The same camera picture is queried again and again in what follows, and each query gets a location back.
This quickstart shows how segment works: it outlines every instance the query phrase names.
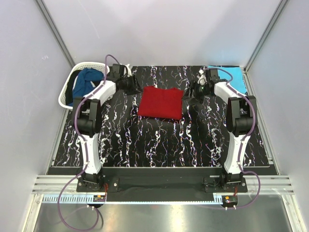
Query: laundry basket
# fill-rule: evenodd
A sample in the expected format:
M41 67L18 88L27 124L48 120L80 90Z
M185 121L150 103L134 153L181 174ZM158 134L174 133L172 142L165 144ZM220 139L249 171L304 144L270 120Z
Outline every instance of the laundry basket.
M110 71L110 68L108 66L107 67L107 72L106 73L109 73ZM67 90L67 84L68 84L68 81L70 79L70 76L71 74L75 71L75 70L82 70L84 68L91 68L91 69L96 69L100 72L102 72L104 75L105 75L105 64L103 63L97 63L97 62L82 62L82 63L79 63L77 65L74 66L74 68L72 69L72 71L70 72L61 92L60 92L60 95L59 95L59 98L58 98L58 101L59 101L59 104L63 107L63 108L66 108L66 109L69 109L69 110L72 110L73 107L72 106L68 106L66 105L66 90Z

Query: marble pattern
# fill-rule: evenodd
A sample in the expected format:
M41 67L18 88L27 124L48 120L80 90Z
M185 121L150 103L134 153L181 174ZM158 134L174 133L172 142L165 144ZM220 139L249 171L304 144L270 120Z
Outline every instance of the marble pattern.
M133 67L140 85L185 90L200 66ZM141 94L118 91L102 110L98 137L100 160L107 167L214 167L226 160L229 134L225 128L226 104L216 96L203 105L183 102L180 121L137 115ZM82 166L83 156L69 112L54 166ZM256 129L251 136L245 166L269 166Z

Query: red cloth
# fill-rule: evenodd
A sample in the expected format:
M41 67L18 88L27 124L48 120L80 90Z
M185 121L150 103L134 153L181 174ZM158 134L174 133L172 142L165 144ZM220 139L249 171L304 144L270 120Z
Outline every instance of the red cloth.
M183 91L177 88L144 87L138 115L180 120L182 118Z

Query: gray wall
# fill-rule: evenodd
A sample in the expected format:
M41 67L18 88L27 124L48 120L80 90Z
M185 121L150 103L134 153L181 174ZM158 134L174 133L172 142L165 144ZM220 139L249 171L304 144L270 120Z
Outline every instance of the gray wall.
M50 158L70 67L33 0L2 0L0 21L0 230L19 232Z
M280 0L44 0L75 62L245 65Z
M249 70L276 158L309 228L309 1L286 6Z

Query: dark blue cloth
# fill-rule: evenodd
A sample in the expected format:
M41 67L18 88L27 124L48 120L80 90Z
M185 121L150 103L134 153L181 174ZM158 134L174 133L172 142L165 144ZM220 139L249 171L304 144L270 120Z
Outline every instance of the dark blue cloth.
M95 89L95 87L92 86L91 81L101 81L102 79L103 73L98 70L88 68L81 70L73 89L73 99L90 93Z

